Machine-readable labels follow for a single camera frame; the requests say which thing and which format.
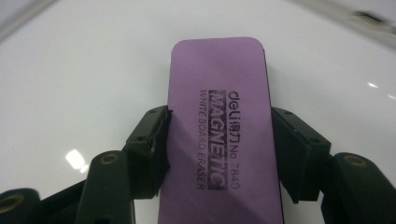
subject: white table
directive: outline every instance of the white table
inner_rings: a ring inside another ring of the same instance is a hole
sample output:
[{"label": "white table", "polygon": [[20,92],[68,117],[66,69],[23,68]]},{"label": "white table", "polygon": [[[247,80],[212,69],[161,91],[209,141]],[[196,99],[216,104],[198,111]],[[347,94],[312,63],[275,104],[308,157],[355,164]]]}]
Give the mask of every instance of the white table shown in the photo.
[{"label": "white table", "polygon": [[[264,45],[273,106],[396,184],[396,51],[289,1],[64,0],[0,43],[0,191],[46,198],[84,179],[67,153],[121,149],[166,105],[176,42],[228,36]],[[323,223],[321,200],[282,194],[286,223]],[[135,204],[138,224],[157,223],[158,198]]]}]

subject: white surface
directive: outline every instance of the white surface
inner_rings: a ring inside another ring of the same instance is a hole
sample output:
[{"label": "white surface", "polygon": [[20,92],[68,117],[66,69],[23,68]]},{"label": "white surface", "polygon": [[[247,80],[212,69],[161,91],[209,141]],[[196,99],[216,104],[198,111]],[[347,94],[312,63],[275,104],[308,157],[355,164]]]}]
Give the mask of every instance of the white surface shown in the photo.
[{"label": "white surface", "polygon": [[369,11],[382,19],[386,19],[393,26],[396,25],[396,1],[394,0],[333,0],[338,4],[354,8],[357,11]]},{"label": "white surface", "polygon": [[56,0],[0,0],[0,42]]},{"label": "white surface", "polygon": [[[0,43],[0,191],[41,198],[85,178],[68,163],[121,149],[143,114],[165,105],[172,47],[252,36],[265,47],[274,106],[377,164],[396,184],[396,52],[289,1],[60,1]],[[320,201],[287,224],[323,223]],[[136,202],[138,224],[158,199]]]}]

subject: purple eraser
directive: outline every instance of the purple eraser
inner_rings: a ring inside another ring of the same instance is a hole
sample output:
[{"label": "purple eraser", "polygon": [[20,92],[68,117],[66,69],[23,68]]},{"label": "purple eraser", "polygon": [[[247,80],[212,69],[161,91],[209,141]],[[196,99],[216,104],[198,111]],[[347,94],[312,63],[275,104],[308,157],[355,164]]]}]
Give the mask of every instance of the purple eraser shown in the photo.
[{"label": "purple eraser", "polygon": [[262,44],[179,42],[168,106],[159,224],[283,223]]}]

